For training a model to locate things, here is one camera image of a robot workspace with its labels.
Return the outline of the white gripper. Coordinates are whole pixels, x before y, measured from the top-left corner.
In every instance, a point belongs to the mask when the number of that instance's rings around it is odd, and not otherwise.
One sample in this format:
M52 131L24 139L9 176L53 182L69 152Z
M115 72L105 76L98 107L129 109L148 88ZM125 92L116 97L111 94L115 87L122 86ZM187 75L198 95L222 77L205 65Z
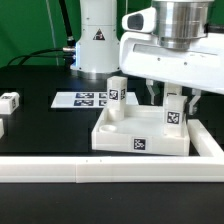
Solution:
M120 68L148 78L152 105L159 94L154 80L195 88L190 115L197 112L199 89L224 94L224 34L210 31L207 17L206 6L151 6L122 18Z

